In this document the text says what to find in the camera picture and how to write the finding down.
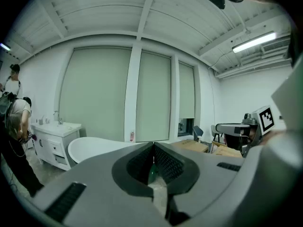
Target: ceiling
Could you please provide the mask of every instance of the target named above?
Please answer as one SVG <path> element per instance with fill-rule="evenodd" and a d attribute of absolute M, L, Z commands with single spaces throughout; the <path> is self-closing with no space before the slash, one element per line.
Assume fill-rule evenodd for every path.
<path fill-rule="evenodd" d="M 223 73 L 241 65 L 241 58 L 262 52 L 255 46 L 234 54 L 233 46 L 269 31 L 288 35 L 286 16 L 278 5 L 250 0 L 226 0 L 224 10 L 208 0 L 31 0 L 4 42 L 22 63 L 68 39 L 132 35 L 174 46 Z"/>

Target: backpack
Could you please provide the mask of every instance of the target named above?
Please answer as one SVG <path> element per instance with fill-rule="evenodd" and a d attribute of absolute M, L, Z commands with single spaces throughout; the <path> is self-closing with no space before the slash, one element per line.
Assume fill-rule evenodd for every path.
<path fill-rule="evenodd" d="M 0 122 L 4 122 L 5 127 L 6 127 L 6 118 L 16 98 L 17 96 L 13 93 L 6 93 L 4 96 L 0 98 Z"/>
<path fill-rule="evenodd" d="M 17 91 L 17 95 L 18 95 L 20 87 L 21 87 L 21 82 L 20 81 L 18 81 L 18 82 L 19 82 L 19 88 L 18 88 L 18 91 Z"/>

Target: air conditioner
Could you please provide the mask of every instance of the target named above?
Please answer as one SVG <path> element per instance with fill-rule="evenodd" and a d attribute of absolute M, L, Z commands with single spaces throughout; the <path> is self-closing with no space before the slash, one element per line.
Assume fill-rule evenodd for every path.
<path fill-rule="evenodd" d="M 272 52 L 287 49 L 290 44 L 290 37 L 282 37 L 261 45 L 261 51 L 263 54 L 269 54 Z"/>

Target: bathroom vanity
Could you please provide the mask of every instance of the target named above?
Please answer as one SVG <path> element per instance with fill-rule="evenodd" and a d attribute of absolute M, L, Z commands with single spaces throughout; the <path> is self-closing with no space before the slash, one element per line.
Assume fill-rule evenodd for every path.
<path fill-rule="evenodd" d="M 68 145 L 74 139 L 80 137 L 81 124 L 67 123 L 59 124 L 53 121 L 47 124 L 31 124 L 33 134 L 37 140 L 32 140 L 36 154 L 41 164 L 43 161 L 63 170 L 69 170 L 73 161 L 68 155 Z"/>

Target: ceiling light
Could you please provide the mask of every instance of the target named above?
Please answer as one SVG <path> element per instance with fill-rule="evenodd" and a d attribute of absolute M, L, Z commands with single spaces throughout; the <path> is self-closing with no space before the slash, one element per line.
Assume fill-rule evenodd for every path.
<path fill-rule="evenodd" d="M 7 51 L 10 51 L 10 47 L 8 45 L 0 43 L 0 46 L 6 49 Z"/>
<path fill-rule="evenodd" d="M 256 38 L 253 38 L 251 40 L 248 40 L 248 41 L 246 41 L 244 43 L 241 43 L 237 46 L 234 46 L 232 48 L 232 50 L 233 50 L 233 52 L 238 53 L 238 52 L 243 51 L 245 49 L 251 48 L 255 45 L 262 44 L 262 43 L 270 41 L 270 40 L 274 40 L 275 38 L 276 38 L 276 34 L 275 34 L 275 32 L 272 31 L 272 32 L 263 34 L 261 36 L 258 36 Z"/>

